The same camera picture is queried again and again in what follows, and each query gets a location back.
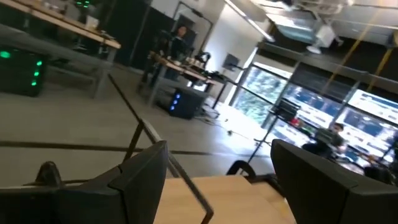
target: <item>table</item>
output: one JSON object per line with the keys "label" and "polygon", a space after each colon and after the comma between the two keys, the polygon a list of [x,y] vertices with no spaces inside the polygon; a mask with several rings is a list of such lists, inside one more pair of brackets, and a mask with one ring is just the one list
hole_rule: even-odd
{"label": "table", "polygon": [[109,54],[107,59],[104,61],[98,58],[93,59],[93,57],[91,56],[75,52],[72,49],[66,49],[65,47],[59,46],[57,44],[37,39],[21,30],[15,30],[11,27],[5,27],[5,26],[1,27],[3,30],[6,29],[7,32],[11,33],[15,32],[16,34],[18,34],[17,38],[13,36],[12,39],[6,40],[9,42],[7,44],[14,45],[15,47],[23,46],[31,50],[33,49],[38,53],[56,55],[61,58],[69,60],[87,62],[90,65],[98,67],[101,70],[101,72],[97,77],[97,81],[93,82],[94,88],[92,90],[93,92],[92,94],[93,97],[97,97],[100,95],[102,89],[104,88],[106,76],[111,70],[111,67],[113,65],[113,60],[114,56],[116,55],[116,51],[121,48],[121,45],[117,41],[112,40],[111,37],[106,34],[101,34],[97,30],[86,29],[85,25],[83,25],[82,23],[69,19],[64,15],[55,12],[53,10],[47,9],[46,7],[38,4],[37,1],[0,0],[0,3],[108,46]]}
{"label": "table", "polygon": [[[243,176],[199,177],[193,182],[213,207],[210,223],[293,224],[284,216],[280,198],[268,197],[269,189],[255,187]],[[165,181],[155,224],[200,223],[204,215],[182,179]]]}
{"label": "table", "polygon": [[[147,84],[149,69],[151,68],[153,62],[159,63],[160,72],[157,75],[154,74],[154,77],[152,77],[153,81],[151,81],[151,82],[152,82],[153,86],[150,86],[150,87],[152,87],[152,89],[150,91],[149,99],[147,100],[147,104],[148,105],[153,105],[153,102],[155,100],[155,96],[156,96],[156,94],[159,91],[161,86],[169,86],[169,87],[172,87],[172,88],[181,88],[181,89],[190,89],[190,90],[193,89],[191,87],[187,87],[186,85],[184,85],[184,84],[182,84],[180,82],[176,82],[176,81],[164,78],[164,76],[166,74],[166,71],[169,68],[181,73],[184,76],[186,75],[186,76],[189,76],[189,77],[193,77],[193,78],[195,78],[197,80],[201,80],[204,83],[207,83],[207,84],[210,84],[210,85],[214,85],[214,84],[219,83],[218,81],[209,79],[208,77],[205,77],[205,76],[195,72],[194,70],[190,70],[189,68],[178,66],[178,65],[172,63],[171,61],[167,60],[166,58],[161,57],[160,55],[158,55],[155,52],[149,52],[149,58],[148,58],[148,63],[147,63],[146,69],[145,69],[144,74],[142,75],[142,78],[141,78],[141,80],[139,82],[139,85],[137,87],[138,91],[141,91],[142,88],[144,87],[144,85]],[[201,91],[198,91],[198,90],[194,90],[194,91],[196,91],[196,93],[198,93],[199,95],[202,95],[202,94],[205,93],[204,96],[208,96],[209,90],[210,90],[210,88],[207,88],[205,92],[201,92]]]}

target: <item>workbench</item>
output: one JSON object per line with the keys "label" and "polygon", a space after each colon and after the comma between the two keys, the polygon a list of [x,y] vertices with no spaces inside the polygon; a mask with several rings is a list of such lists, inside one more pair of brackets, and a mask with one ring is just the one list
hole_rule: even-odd
{"label": "workbench", "polygon": [[[34,37],[24,30],[18,30],[4,25],[0,26],[0,34],[3,34],[0,35],[0,41],[4,44],[24,48],[40,54],[49,54],[67,60],[95,66],[99,73],[97,74],[95,80],[93,80],[93,97],[98,96],[102,92],[104,83],[106,81],[106,76],[113,66],[113,60],[114,56],[116,55],[116,51],[121,48],[121,45],[117,41],[113,40],[106,34],[98,32],[97,30],[86,29],[84,24],[74,21],[73,19],[69,19],[58,12],[47,9],[37,1],[0,0],[0,3],[6,5],[7,7],[24,12],[31,17],[49,22],[53,25],[69,30],[91,40],[95,40],[100,44],[107,46],[109,49],[107,59],[101,60],[100,58],[92,57],[76,52],[72,49],[68,49],[55,42]],[[25,19],[25,26],[29,26],[29,16],[27,16]]]}
{"label": "workbench", "polygon": [[137,88],[138,91],[141,91],[147,85],[147,81],[148,81],[148,77],[149,77],[149,70],[152,68],[153,63],[159,64],[160,72],[159,72],[159,74],[153,74],[152,81],[150,82],[153,84],[153,86],[150,86],[150,88],[151,88],[150,96],[149,96],[149,99],[147,100],[148,105],[153,105],[155,96],[162,86],[169,86],[172,88],[181,88],[181,89],[189,88],[191,90],[193,89],[193,86],[195,85],[194,83],[192,83],[192,85],[190,85],[190,86],[186,86],[184,83],[180,83],[177,81],[173,81],[173,80],[164,78],[166,71],[168,69],[177,71],[179,74],[181,74],[181,76],[183,76],[187,79],[194,78],[196,80],[202,81],[204,84],[207,84],[207,87],[204,92],[201,92],[198,90],[193,90],[196,93],[198,93],[199,95],[205,93],[206,96],[208,96],[213,85],[217,85],[217,84],[223,85],[221,91],[218,93],[218,96],[216,97],[216,101],[214,102],[214,104],[212,106],[213,109],[215,109],[217,102],[220,100],[221,95],[223,94],[226,85],[228,83],[232,83],[235,85],[234,81],[227,77],[225,77],[224,80],[222,80],[220,78],[212,79],[212,78],[206,77],[202,74],[199,74],[198,72],[194,71],[193,69],[190,69],[189,67],[182,67],[182,66],[176,65],[173,62],[171,62],[170,60],[167,60],[166,58],[156,54],[155,52],[149,52],[148,62],[147,62],[146,68],[144,70],[144,74],[142,75],[142,78],[141,78],[138,88]]}
{"label": "workbench", "polygon": [[[289,205],[267,183],[243,176],[192,179],[214,210],[210,223],[293,224]],[[200,223],[205,215],[182,179],[166,179],[155,224]]]}

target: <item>ceiling light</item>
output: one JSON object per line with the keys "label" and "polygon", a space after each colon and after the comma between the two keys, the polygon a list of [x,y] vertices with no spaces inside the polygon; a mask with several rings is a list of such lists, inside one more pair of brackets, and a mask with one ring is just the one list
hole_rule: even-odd
{"label": "ceiling light", "polygon": [[322,54],[321,49],[319,49],[319,47],[316,47],[316,46],[314,46],[314,45],[307,46],[307,50],[308,50],[309,52],[311,52],[311,53],[314,53],[314,54]]}
{"label": "ceiling light", "polygon": [[231,2],[231,0],[224,0],[227,5],[229,5],[232,9],[234,9],[240,16],[243,17],[243,19],[245,19],[246,21],[248,21],[250,23],[250,25],[252,25],[260,34],[262,34],[269,42],[275,42],[275,39],[267,34],[263,29],[261,29],[261,27],[259,27],[253,20],[249,19],[247,17],[247,15],[240,10],[240,8],[238,8],[235,4],[233,4]]}

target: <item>black pole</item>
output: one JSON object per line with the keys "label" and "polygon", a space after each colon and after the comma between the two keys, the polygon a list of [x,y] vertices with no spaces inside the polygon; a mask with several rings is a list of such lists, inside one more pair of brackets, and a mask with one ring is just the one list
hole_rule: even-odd
{"label": "black pole", "polygon": [[141,26],[139,28],[138,36],[137,36],[136,40],[134,41],[134,45],[132,46],[132,51],[131,51],[131,54],[129,57],[129,61],[127,62],[128,67],[131,66],[132,59],[134,58],[134,55],[136,54],[138,42],[141,39],[142,32],[144,31],[145,24],[147,23],[150,9],[152,9],[152,7],[150,6],[151,2],[152,1],[150,1],[147,5],[147,9],[145,10],[144,18],[142,18]]}

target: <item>man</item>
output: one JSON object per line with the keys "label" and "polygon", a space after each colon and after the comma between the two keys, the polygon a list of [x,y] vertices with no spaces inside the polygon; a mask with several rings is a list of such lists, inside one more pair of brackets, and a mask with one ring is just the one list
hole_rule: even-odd
{"label": "man", "polygon": [[345,140],[339,135],[344,130],[344,125],[335,123],[329,129],[320,128],[315,133],[315,143],[307,143],[302,149],[314,153],[325,159],[331,158],[333,152],[343,153]]}

